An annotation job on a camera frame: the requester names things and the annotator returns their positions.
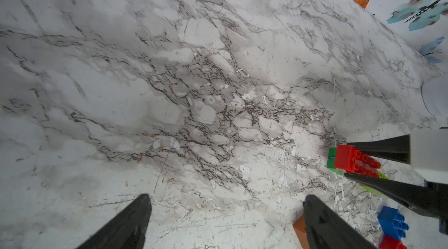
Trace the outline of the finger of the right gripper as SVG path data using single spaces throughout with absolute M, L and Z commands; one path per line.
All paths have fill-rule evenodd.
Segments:
M 421 216 L 448 218 L 448 186 L 426 182 L 424 186 L 386 180 L 361 174 L 345 173 L 352 181 L 373 188 Z
M 399 137 L 370 142 L 349 142 L 347 145 L 353 146 L 369 156 L 407 165 L 411 163 L 410 135 L 402 135 Z

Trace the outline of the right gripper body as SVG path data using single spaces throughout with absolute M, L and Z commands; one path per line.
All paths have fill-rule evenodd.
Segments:
M 439 219 L 439 231 L 448 233 L 448 129 L 416 130 L 410 134 L 411 168 L 425 180 L 418 196 L 422 214 Z

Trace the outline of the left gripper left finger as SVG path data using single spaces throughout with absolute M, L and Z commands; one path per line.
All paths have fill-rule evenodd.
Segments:
M 79 248 L 142 249 L 151 213 L 149 195 L 141 194 Z

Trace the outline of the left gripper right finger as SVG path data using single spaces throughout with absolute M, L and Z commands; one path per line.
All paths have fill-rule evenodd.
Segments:
M 307 240 L 311 249 L 375 249 L 376 247 L 315 195 L 303 203 Z

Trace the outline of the long red lego brick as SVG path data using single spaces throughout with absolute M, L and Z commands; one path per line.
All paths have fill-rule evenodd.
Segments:
M 379 178 L 381 164 L 378 160 L 349 145 L 338 145 L 334 167 L 347 173 Z

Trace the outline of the dark green lego brick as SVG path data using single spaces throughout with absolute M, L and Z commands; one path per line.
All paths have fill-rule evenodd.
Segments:
M 329 154 L 328 154 L 328 158 L 327 158 L 327 168 L 329 170 L 331 170 L 332 172 L 343 176 L 344 172 L 342 170 L 336 169 L 334 167 L 334 163 L 336 160 L 336 153 L 337 153 L 337 148 L 336 147 L 331 147 L 329 148 Z

